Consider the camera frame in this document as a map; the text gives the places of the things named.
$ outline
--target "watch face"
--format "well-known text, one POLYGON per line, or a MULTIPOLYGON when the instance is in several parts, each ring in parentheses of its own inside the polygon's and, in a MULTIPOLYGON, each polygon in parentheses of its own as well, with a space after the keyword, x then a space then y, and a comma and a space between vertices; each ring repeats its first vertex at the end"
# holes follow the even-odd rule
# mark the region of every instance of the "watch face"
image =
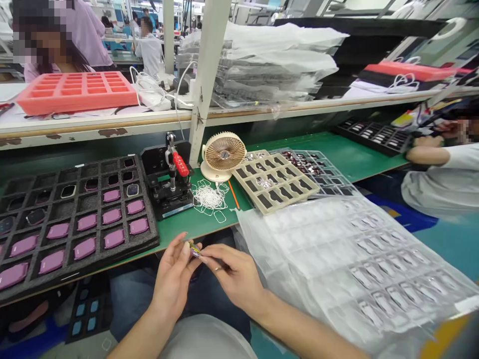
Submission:
POLYGON ((96 190, 97 188, 98 188, 98 179, 89 179, 85 183, 85 190, 86 191, 96 190))
POLYGON ((133 172, 131 172, 131 171, 125 172, 122 176, 122 179, 125 182, 129 181, 129 180, 132 180, 133 179, 133 172))
POLYGON ((9 233, 13 228, 15 218, 7 217, 0 221, 0 235, 9 233))
POLYGON ((43 192, 40 192, 38 196, 36 197, 35 204, 41 204, 41 203, 47 202, 50 199, 50 194, 51 194, 50 190, 45 190, 43 192))
POLYGON ((8 210, 16 210, 21 208, 21 205, 23 204, 24 199, 25 199, 24 196, 12 199, 10 203, 8 204, 8 210))
POLYGON ((63 187, 63 190, 61 191, 60 198, 69 198, 72 197, 76 192, 76 185, 68 185, 63 187))
POLYGON ((135 161, 133 161, 133 159, 125 160, 125 167, 132 167, 134 164, 135 164, 135 161))
POLYGON ((126 188, 126 195, 127 197, 133 197, 136 196, 139 191, 140 189, 137 184, 131 184, 126 188))
POLYGON ((26 221, 29 225, 36 225, 42 223, 45 219, 45 210, 42 208, 33 210, 26 216, 26 221))
POLYGON ((114 185, 118 183, 118 175, 111 175, 108 177, 108 185, 114 185))

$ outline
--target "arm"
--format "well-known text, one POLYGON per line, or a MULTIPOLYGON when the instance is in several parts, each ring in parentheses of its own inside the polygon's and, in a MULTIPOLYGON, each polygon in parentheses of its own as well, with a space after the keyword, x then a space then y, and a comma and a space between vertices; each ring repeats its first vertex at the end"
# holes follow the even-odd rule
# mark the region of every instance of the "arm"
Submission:
POLYGON ((223 244, 201 251, 200 260, 218 278, 229 299, 303 359, 366 359, 367 355, 326 325, 263 288, 256 265, 246 253, 223 244), (214 259, 224 261, 223 269, 214 259))
POLYGON ((190 245, 178 235, 160 261, 150 307, 108 356, 109 359, 156 359, 186 304, 191 275, 201 264, 190 260, 190 245))

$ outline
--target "white shirt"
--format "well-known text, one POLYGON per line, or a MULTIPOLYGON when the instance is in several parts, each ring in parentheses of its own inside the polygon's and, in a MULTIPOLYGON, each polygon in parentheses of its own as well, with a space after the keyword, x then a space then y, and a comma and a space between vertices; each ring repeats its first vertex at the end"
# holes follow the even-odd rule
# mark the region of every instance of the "white shirt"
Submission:
POLYGON ((138 40, 135 55, 143 58, 144 71, 151 77, 154 78, 156 74, 165 72, 164 65, 160 65, 163 64, 161 41, 152 33, 149 33, 146 38, 138 40))
POLYGON ((445 165, 406 175, 404 201, 436 218, 479 212, 479 143, 444 149, 451 155, 445 165))
POLYGON ((176 323, 160 359, 257 359, 246 339, 212 316, 198 314, 176 323))

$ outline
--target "orange strip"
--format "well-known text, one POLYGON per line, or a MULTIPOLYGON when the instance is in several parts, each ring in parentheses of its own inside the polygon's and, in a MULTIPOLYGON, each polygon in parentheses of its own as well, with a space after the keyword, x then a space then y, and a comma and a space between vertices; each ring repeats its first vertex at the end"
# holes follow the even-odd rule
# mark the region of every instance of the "orange strip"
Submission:
POLYGON ((228 180, 228 184, 230 185, 230 189, 231 189, 231 193, 233 195, 233 198, 235 199, 235 202, 236 202, 236 207, 238 209, 241 209, 240 208, 240 205, 238 204, 238 200, 236 199, 236 196, 235 196, 235 191, 233 191, 233 187, 231 186, 231 182, 228 180))

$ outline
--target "desk fan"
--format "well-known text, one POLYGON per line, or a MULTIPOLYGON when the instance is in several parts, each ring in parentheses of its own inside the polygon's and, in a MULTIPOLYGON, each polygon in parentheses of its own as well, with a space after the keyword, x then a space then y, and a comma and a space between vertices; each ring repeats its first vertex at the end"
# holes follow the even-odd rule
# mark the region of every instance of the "desk fan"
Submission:
POLYGON ((226 182, 245 156, 246 147, 237 135, 220 132, 203 145, 201 173, 211 182, 226 182))

